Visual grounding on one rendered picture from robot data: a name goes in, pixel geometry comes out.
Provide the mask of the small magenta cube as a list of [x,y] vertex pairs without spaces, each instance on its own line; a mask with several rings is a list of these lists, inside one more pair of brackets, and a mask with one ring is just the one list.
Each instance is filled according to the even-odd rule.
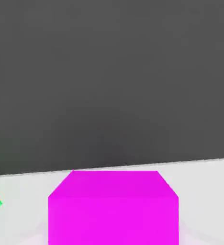
[[179,199],[157,171],[72,171],[48,197],[48,245],[179,245]]

